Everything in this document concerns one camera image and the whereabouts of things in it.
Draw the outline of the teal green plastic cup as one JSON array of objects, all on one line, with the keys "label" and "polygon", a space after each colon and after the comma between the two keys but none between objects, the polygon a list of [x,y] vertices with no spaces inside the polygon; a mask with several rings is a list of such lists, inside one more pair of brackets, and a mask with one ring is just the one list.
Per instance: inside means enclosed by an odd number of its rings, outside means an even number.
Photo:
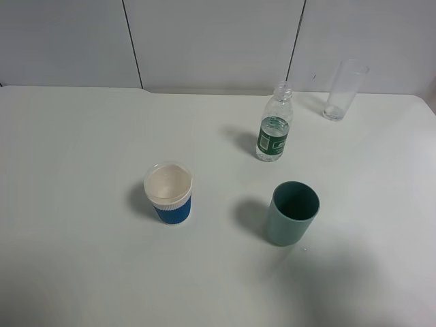
[{"label": "teal green plastic cup", "polygon": [[266,237],[278,246],[296,244],[320,210],[320,199],[310,186],[281,183],[274,190],[266,215]]}]

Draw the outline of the clear bottle with green label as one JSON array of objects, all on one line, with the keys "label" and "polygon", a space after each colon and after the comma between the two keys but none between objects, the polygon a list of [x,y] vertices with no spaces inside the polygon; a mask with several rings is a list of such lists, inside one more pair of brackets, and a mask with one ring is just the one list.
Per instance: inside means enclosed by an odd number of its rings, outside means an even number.
[{"label": "clear bottle with green label", "polygon": [[282,156],[293,116],[291,84],[281,81],[262,115],[255,151],[259,160],[274,162]]}]

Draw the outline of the blue and white cup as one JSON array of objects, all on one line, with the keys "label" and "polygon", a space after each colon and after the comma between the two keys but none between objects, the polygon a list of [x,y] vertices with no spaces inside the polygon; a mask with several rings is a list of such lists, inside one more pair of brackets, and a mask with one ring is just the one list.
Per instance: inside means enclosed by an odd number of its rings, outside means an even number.
[{"label": "blue and white cup", "polygon": [[162,222],[178,225],[191,212],[193,178],[175,161],[161,162],[149,169],[143,181],[144,192]]}]

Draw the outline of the tall clear drinking glass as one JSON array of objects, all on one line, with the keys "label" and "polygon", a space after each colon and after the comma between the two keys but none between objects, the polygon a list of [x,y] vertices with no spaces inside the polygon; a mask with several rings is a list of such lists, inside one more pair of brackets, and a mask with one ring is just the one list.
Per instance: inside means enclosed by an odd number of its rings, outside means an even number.
[{"label": "tall clear drinking glass", "polygon": [[344,60],[332,81],[323,116],[331,121],[341,121],[369,72],[369,67],[356,59]]}]

